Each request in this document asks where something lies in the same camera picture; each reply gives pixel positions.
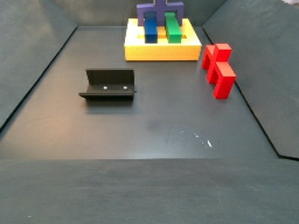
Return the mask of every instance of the black bracket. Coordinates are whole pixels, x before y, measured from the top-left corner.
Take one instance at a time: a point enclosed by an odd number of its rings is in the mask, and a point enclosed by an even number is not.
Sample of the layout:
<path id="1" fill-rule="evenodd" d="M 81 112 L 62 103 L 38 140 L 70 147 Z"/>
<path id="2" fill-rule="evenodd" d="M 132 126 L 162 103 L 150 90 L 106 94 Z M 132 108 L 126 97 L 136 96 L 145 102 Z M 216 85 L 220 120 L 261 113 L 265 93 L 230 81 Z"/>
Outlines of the black bracket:
<path id="1" fill-rule="evenodd" d="M 86 69 L 87 90 L 78 93 L 86 100 L 132 99 L 134 97 L 133 69 Z"/>

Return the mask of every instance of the yellow base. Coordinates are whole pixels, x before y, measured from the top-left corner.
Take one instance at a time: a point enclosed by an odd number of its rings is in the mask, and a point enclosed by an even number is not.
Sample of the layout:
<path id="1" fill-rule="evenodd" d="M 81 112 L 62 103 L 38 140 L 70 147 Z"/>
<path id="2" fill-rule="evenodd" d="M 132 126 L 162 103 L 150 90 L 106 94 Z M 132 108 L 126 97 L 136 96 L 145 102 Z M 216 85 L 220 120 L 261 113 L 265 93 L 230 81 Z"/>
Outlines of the yellow base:
<path id="1" fill-rule="evenodd" d="M 181 43 L 168 44 L 165 29 L 157 27 L 157 44 L 145 43 L 144 27 L 129 18 L 125 30 L 125 60 L 197 60 L 201 42 L 188 18 L 181 20 Z"/>

